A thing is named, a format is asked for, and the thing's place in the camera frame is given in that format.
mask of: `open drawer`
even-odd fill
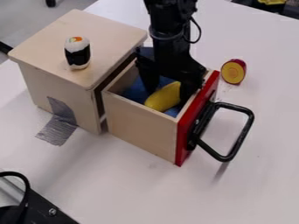
[[[182,165],[188,154],[188,141],[198,113],[207,102],[213,102],[219,82],[219,72],[205,75],[205,84],[194,94],[176,118],[147,108],[122,97],[138,77],[133,61],[103,90],[108,130],[120,139],[140,147],[173,164]]]

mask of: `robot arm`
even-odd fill
[[[137,50],[137,66],[147,91],[156,90],[159,76],[181,82],[182,102],[201,88],[206,72],[190,55],[190,23],[197,0],[144,0],[150,15],[153,48]]]

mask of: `black cable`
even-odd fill
[[[15,213],[13,215],[13,218],[11,220],[9,220],[9,222],[8,222],[8,223],[17,223],[17,221],[21,217],[22,213],[24,212],[24,210],[28,206],[29,193],[30,193],[31,187],[30,187],[30,183],[29,183],[29,180],[27,179],[27,177],[24,176],[21,173],[14,172],[14,171],[0,172],[0,178],[6,177],[6,176],[12,176],[12,177],[20,178],[24,181],[24,185],[25,185],[24,197],[23,197],[20,205],[17,207],[17,210],[14,211]]]
[[[198,43],[199,40],[201,39],[201,33],[202,33],[202,31],[201,31],[201,28],[200,28],[198,22],[196,22],[196,20],[195,20],[193,17],[191,17],[191,21],[196,25],[196,27],[198,27],[198,31],[199,31],[198,38],[197,38],[195,41],[192,41],[192,40],[187,39],[185,35],[183,36],[183,38],[184,38],[184,40],[185,40],[186,42],[188,42],[188,43],[190,43],[190,44],[196,44],[196,43]]]

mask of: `box top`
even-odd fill
[[[67,38],[90,40],[91,61],[83,70],[71,70],[66,62]],[[17,63],[44,70],[85,89],[104,81],[147,38],[147,32],[84,11],[71,10],[10,51]]]

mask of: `black screw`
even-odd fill
[[[57,214],[57,210],[55,209],[55,208],[51,208],[50,210],[49,210],[49,215],[50,216],[55,216]]]

